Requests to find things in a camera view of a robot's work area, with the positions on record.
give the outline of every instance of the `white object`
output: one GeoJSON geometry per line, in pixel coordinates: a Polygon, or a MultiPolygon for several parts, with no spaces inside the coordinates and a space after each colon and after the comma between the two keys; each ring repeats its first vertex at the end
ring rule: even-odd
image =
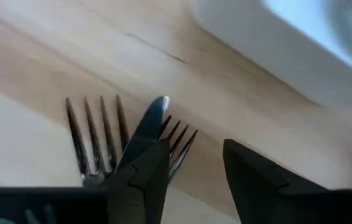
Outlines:
{"type": "Polygon", "coordinates": [[[193,11],[206,30],[301,94],[352,109],[352,1],[193,0],[193,11]]]}

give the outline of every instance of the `wooden table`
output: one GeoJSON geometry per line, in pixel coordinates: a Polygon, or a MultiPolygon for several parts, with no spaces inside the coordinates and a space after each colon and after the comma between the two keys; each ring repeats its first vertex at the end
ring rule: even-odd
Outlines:
{"type": "Polygon", "coordinates": [[[115,109],[115,94],[129,130],[158,95],[200,130],[164,223],[237,222],[224,138],[325,187],[352,187],[352,124],[202,30],[187,0],[0,0],[0,185],[80,185],[64,99],[82,122],[84,96],[98,114],[98,97],[115,109]]]}

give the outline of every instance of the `wooden surface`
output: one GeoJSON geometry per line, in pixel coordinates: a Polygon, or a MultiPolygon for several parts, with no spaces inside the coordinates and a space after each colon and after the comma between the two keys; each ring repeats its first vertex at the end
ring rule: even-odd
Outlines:
{"type": "Polygon", "coordinates": [[[64,99],[82,121],[83,96],[98,113],[98,97],[114,109],[117,93],[129,130],[158,95],[170,96],[169,113],[190,132],[200,130],[164,223],[236,222],[224,138],[325,187],[352,187],[352,124],[341,111],[308,101],[202,30],[187,0],[0,0],[0,185],[80,185],[64,99]]]}

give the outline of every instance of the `knife blade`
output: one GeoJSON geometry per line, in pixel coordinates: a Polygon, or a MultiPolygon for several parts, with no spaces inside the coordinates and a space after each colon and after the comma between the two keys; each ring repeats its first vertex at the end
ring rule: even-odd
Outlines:
{"type": "Polygon", "coordinates": [[[168,106],[168,96],[160,96],[150,104],[125,148],[118,169],[131,163],[157,142],[162,126],[162,117],[168,106]]]}

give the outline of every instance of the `metal fork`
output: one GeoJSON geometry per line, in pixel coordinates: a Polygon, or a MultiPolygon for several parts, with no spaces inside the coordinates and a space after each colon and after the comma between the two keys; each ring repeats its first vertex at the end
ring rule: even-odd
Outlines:
{"type": "MultiPolygon", "coordinates": [[[[84,187],[92,187],[92,186],[96,186],[97,184],[102,182],[105,178],[111,176],[116,172],[116,168],[118,165],[118,159],[117,159],[118,157],[116,154],[114,139],[113,139],[113,135],[112,135],[109,119],[108,119],[107,110],[104,105],[103,97],[102,96],[100,97],[100,107],[101,107],[101,115],[104,123],[106,150],[108,153],[108,158],[106,159],[106,161],[104,161],[103,155],[101,153],[99,138],[97,135],[95,124],[93,122],[93,115],[91,113],[89,102],[86,99],[86,97],[84,99],[84,104],[85,104],[86,118],[88,121],[90,140],[91,140],[92,150],[93,150],[93,159],[95,163],[95,170],[93,172],[90,170],[88,165],[87,153],[86,153],[85,145],[83,143],[81,131],[80,131],[78,122],[76,120],[74,109],[72,107],[70,99],[69,98],[66,99],[68,122],[70,125],[70,131],[73,139],[79,171],[81,174],[82,184],[84,187]],[[108,162],[110,167],[109,170],[105,169],[105,164],[104,164],[105,162],[108,162]]],[[[129,142],[129,134],[127,131],[123,105],[119,95],[116,95],[116,109],[117,109],[117,116],[118,116],[119,135],[121,138],[121,149],[122,149],[122,152],[124,152],[129,142]]],[[[158,139],[167,138],[171,140],[172,137],[175,135],[177,128],[180,126],[180,121],[178,121],[177,124],[172,128],[168,136],[166,137],[162,136],[163,132],[165,131],[171,119],[172,119],[172,115],[169,115],[166,118],[166,120],[162,123],[158,139]]],[[[198,130],[194,131],[194,133],[187,140],[187,143],[183,146],[179,154],[176,156],[175,152],[177,151],[178,145],[181,143],[185,133],[187,132],[187,129],[188,129],[188,125],[184,127],[183,131],[178,135],[175,142],[170,147],[169,157],[171,161],[174,160],[175,162],[172,165],[170,165],[170,168],[169,168],[168,184],[170,184],[175,174],[177,173],[178,169],[182,165],[182,162],[185,159],[197,135],[198,130]]]]}

